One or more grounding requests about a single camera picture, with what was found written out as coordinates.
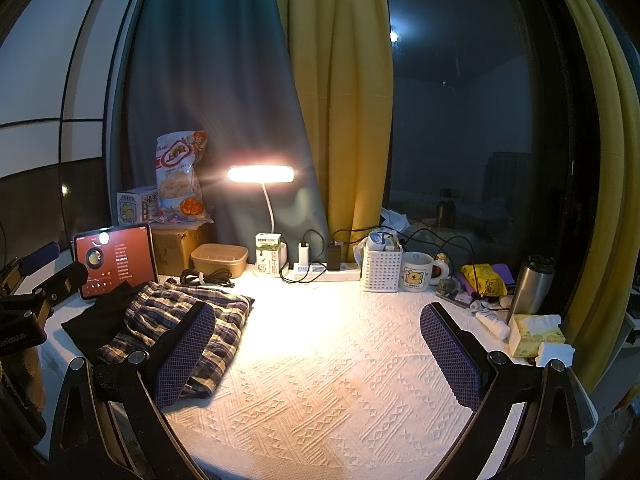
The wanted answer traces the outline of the white charger plug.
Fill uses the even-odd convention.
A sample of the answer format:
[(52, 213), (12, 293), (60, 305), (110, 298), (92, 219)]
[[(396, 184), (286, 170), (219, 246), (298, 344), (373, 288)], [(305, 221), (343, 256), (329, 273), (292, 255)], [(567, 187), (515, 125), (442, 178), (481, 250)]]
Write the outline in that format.
[(309, 266), (310, 248), (306, 242), (300, 242), (297, 247), (298, 265)]

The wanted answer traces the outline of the teal curtain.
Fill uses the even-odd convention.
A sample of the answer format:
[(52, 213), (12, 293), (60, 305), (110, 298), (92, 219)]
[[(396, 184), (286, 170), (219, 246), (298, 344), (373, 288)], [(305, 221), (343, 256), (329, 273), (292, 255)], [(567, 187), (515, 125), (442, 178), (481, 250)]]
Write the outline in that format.
[(291, 183), (268, 184), (274, 230), (314, 256), (328, 240), (277, 0), (137, 0), (117, 81), (110, 185), (155, 181), (156, 139), (202, 130), (196, 166), (222, 244), (253, 247), (270, 231), (262, 188), (234, 183), (235, 165), (286, 165)]

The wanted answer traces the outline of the red screen tablet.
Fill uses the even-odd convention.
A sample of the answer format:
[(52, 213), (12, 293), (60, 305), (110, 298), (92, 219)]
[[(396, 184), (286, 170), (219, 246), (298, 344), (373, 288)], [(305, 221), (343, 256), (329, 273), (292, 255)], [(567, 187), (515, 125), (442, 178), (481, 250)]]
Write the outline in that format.
[(83, 300), (111, 292), (122, 283), (138, 286), (157, 280), (152, 233), (145, 223), (111, 226), (73, 239), (75, 260), (85, 266), (88, 278), (80, 288)]

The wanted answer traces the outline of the white bear mug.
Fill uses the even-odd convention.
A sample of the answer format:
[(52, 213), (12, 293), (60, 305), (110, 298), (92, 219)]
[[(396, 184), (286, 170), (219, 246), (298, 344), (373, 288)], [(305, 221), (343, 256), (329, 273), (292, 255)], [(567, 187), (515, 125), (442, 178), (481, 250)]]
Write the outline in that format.
[(450, 277), (445, 261), (435, 260), (425, 252), (405, 252), (401, 258), (399, 286), (407, 292), (425, 292)]

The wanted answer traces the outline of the small cartoon carton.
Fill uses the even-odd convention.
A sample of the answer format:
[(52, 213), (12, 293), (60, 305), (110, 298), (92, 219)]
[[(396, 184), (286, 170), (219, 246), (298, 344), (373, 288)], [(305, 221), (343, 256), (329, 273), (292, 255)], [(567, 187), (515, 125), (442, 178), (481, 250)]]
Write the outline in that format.
[(157, 218), (157, 189), (139, 186), (117, 193), (117, 220), (120, 226), (149, 223)]

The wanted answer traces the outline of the green white small box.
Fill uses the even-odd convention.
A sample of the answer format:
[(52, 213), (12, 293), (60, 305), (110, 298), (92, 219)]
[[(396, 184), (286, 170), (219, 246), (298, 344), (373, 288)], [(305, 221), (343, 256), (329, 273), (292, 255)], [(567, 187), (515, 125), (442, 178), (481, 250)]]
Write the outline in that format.
[(257, 233), (255, 235), (256, 262), (259, 273), (278, 275), (280, 271), (279, 233)]

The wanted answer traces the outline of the blue plaid pants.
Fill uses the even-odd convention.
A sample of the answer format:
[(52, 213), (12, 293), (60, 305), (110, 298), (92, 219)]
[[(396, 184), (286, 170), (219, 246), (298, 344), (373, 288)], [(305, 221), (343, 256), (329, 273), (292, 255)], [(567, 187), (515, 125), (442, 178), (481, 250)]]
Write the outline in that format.
[(135, 351), (153, 354), (178, 337), (193, 362), (181, 395), (209, 398), (239, 349), (254, 299), (218, 288), (149, 283), (125, 302), (124, 326), (98, 349), (110, 363)]

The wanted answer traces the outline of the white desk lamp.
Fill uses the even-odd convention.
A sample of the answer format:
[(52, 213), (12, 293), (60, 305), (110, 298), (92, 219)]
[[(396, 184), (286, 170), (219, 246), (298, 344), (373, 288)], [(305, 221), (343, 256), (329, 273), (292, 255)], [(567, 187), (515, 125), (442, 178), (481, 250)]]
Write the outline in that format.
[(234, 183), (255, 183), (262, 188), (269, 214), (270, 232), (273, 233), (276, 222), (267, 185), (293, 182), (295, 170), (286, 165), (235, 165), (228, 169), (227, 178)]

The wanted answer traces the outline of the black power adapter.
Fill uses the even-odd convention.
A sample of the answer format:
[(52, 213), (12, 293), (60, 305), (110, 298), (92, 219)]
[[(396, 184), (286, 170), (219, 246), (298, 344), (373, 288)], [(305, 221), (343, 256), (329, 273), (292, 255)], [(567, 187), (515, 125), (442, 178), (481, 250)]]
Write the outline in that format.
[(329, 244), (326, 248), (326, 268), (329, 271), (341, 270), (342, 264), (342, 246), (335, 242)]

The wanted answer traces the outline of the brown lidded food container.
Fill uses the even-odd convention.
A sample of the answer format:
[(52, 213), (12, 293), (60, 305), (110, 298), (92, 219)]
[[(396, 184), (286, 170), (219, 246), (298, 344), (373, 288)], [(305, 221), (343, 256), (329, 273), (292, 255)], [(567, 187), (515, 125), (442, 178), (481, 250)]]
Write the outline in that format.
[(191, 252), (194, 269), (204, 274), (227, 270), (232, 278), (239, 278), (246, 269), (248, 249), (238, 245), (203, 244)]

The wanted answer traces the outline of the cardboard box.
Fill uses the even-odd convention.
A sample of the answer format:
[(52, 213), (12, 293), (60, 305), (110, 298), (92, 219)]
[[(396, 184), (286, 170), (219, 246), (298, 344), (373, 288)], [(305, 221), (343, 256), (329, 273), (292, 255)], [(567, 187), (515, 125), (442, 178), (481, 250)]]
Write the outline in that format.
[(180, 275), (190, 268), (190, 257), (198, 246), (216, 242), (213, 222), (152, 223), (152, 242), (157, 273)]

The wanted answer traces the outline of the yellow curtain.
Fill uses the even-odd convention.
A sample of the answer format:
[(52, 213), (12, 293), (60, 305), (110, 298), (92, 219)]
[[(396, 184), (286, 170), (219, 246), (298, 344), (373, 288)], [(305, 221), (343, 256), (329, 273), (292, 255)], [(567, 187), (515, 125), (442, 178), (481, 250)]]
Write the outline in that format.
[(331, 240), (378, 226), (392, 128), (387, 0), (277, 0)]

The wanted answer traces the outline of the floral tissue box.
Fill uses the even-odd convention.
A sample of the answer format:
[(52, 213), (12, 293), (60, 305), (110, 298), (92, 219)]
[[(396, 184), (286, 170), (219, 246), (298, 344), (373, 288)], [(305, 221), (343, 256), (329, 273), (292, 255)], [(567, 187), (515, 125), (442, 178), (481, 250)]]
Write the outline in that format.
[(510, 334), (508, 338), (508, 350), (514, 359), (529, 359), (538, 356), (539, 347), (543, 342), (550, 344), (564, 344), (565, 336), (558, 324), (549, 326), (543, 332), (529, 330), (529, 321), (534, 318), (528, 314), (514, 314), (510, 319)]

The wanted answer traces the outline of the white textured tablecloth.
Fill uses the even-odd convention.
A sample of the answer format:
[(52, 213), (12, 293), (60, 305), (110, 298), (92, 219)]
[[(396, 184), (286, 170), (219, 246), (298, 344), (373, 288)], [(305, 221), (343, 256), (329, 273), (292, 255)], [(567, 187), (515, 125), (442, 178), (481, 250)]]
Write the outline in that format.
[(244, 273), (253, 299), (214, 394), (166, 412), (224, 479), (424, 479), (471, 417), (420, 332), (430, 292), (286, 284)]

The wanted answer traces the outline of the white tube bottle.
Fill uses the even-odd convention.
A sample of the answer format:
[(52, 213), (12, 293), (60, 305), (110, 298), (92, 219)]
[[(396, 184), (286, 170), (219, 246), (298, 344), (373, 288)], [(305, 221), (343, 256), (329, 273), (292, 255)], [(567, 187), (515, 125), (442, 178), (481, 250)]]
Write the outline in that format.
[(491, 310), (478, 310), (475, 312), (475, 317), (496, 339), (506, 340), (509, 337), (510, 327), (497, 313)]

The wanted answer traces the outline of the steel thermos bottle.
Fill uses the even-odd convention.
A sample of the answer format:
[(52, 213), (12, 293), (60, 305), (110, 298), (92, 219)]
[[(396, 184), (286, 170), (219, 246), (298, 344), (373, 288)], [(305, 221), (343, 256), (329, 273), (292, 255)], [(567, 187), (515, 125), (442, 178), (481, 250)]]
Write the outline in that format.
[(506, 322), (514, 314), (536, 314), (547, 296), (554, 275), (550, 256), (530, 256), (522, 265)]

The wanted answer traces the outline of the white perforated basket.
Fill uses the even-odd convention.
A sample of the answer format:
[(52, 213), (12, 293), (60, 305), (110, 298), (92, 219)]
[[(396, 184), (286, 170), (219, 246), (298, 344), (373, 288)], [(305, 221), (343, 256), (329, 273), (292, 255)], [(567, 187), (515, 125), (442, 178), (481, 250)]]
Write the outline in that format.
[(396, 292), (401, 259), (402, 247), (394, 233), (372, 231), (362, 251), (362, 289), (365, 292)]

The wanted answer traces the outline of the white power strip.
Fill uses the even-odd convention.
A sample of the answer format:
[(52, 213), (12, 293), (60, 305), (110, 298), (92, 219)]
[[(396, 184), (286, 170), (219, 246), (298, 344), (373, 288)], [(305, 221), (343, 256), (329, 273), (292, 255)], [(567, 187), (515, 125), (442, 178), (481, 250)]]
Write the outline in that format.
[(321, 263), (311, 263), (308, 266), (295, 263), (292, 269), (283, 275), (289, 280), (301, 283), (358, 282), (360, 269), (358, 264), (354, 262), (342, 262), (338, 270), (328, 270)]

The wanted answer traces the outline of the orange chips bag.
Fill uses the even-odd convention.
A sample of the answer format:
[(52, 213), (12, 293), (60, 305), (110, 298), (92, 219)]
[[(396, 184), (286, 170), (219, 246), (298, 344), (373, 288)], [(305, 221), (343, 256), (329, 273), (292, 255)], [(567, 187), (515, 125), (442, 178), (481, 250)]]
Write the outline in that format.
[(156, 139), (155, 175), (158, 220), (209, 221), (195, 166), (207, 146), (202, 130), (175, 131)]

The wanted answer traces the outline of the yellow snack bag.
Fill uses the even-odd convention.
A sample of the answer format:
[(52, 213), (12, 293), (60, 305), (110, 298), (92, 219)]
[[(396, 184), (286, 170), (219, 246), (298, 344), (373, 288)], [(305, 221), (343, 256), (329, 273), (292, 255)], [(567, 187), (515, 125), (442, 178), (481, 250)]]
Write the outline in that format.
[(481, 297), (506, 296), (508, 290), (503, 278), (488, 264), (466, 264), (461, 274)]

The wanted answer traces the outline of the black folded cloth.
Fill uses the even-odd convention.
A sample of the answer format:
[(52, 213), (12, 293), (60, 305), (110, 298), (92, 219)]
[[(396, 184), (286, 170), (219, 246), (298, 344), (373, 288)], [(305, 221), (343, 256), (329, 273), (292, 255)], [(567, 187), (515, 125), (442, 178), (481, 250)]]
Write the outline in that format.
[(111, 292), (99, 296), (80, 315), (62, 323), (62, 329), (91, 364), (101, 361), (99, 348), (109, 344), (125, 329), (126, 310), (143, 287), (144, 284), (121, 284)]

